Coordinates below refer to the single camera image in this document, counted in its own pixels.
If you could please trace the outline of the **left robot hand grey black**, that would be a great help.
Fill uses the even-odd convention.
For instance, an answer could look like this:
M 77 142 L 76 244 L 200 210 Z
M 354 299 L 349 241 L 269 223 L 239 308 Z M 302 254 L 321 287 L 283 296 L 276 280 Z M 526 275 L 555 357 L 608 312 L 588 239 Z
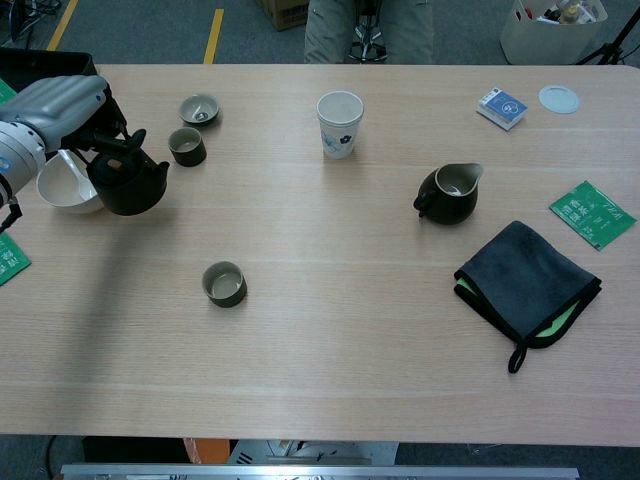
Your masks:
M 108 82 L 99 75 L 38 80 L 1 106 L 1 120 L 27 126 L 48 152 L 128 153 L 146 137 L 144 129 L 128 132 Z

